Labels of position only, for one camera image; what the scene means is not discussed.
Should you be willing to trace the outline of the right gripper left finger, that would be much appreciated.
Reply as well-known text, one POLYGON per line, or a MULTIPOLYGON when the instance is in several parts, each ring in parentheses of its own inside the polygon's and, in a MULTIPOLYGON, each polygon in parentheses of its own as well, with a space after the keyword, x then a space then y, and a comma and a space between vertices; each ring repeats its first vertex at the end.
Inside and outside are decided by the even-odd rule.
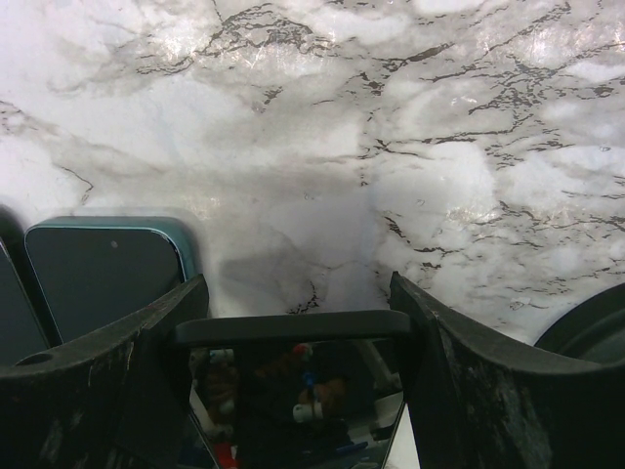
POLYGON ((176 326, 205 317, 198 275, 147 307, 1 368, 4 468, 174 468, 188 422, 189 352, 176 326))

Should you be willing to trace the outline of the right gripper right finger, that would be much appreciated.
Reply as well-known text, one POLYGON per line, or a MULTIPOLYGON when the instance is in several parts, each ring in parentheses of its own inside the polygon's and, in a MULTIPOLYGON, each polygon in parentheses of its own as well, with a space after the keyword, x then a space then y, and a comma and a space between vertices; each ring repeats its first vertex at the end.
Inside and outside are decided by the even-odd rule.
POLYGON ((401 353, 424 468, 620 468, 624 361, 601 364, 522 343, 401 275, 391 308, 414 335, 401 353))

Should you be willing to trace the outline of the black phone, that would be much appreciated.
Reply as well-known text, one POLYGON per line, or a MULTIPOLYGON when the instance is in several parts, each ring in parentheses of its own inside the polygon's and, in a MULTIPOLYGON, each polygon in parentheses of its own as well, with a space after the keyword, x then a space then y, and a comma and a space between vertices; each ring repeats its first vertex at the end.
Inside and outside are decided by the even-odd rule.
POLYGON ((183 468, 383 468, 407 323, 385 312, 193 320, 183 468))
POLYGON ((26 258, 23 230, 1 206, 1 364, 12 365, 49 348, 37 314, 38 290, 26 258))

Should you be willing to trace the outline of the teal-backed phone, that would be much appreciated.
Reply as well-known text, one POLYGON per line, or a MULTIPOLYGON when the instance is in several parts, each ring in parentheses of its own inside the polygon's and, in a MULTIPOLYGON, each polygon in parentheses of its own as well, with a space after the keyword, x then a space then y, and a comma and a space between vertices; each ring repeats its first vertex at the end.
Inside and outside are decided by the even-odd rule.
POLYGON ((56 345, 142 309, 202 271, 196 235, 166 216, 60 216, 23 245, 56 345))

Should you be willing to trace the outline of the black round phone stand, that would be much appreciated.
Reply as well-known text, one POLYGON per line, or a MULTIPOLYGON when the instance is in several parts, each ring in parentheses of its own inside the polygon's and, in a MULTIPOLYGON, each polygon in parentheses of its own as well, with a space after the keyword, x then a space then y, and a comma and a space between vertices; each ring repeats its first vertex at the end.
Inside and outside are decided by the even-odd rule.
POLYGON ((613 286, 567 312, 534 346, 589 362, 623 362, 624 284, 613 286))

